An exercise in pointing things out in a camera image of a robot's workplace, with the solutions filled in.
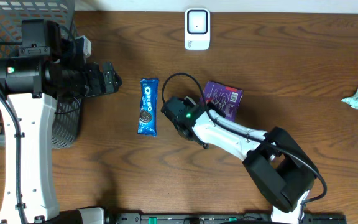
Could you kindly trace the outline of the blue Oreo cookie pack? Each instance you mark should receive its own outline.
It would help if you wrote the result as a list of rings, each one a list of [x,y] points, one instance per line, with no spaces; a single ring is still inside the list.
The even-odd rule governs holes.
[[[140,81],[142,95],[140,101],[138,134],[147,136],[157,135],[156,114],[158,84],[158,78],[143,78]]]

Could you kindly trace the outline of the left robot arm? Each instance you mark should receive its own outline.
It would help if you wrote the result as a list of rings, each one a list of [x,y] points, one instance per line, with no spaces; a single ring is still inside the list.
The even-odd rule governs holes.
[[[64,39],[63,26],[22,22],[15,57],[0,59],[0,110],[6,174],[0,223],[111,223],[102,207],[61,211],[52,175],[52,126],[58,102],[113,94],[121,78],[111,63],[87,63],[85,37]]]

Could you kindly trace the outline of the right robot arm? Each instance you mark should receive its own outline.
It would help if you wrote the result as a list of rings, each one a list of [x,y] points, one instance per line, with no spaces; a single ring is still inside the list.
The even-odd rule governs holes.
[[[273,222],[301,223],[318,170],[285,130],[266,132],[241,126],[226,119],[212,103],[197,104],[189,97],[170,98],[161,112],[186,140],[203,147],[215,145],[240,159],[272,204]]]

